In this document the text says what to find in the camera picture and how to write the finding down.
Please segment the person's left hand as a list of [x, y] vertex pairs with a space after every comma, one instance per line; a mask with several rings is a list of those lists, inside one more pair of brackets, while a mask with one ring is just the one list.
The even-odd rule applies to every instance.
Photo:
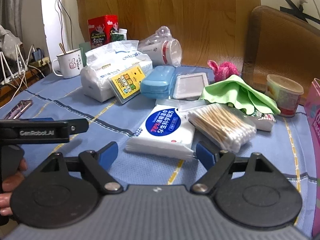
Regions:
[[27, 162], [23, 158], [19, 164], [17, 172], [5, 179], [2, 183], [3, 193], [0, 196], [0, 208], [1, 216], [10, 216], [12, 215], [12, 209], [10, 207], [10, 198], [12, 192], [20, 183], [24, 180], [23, 172], [27, 170]]

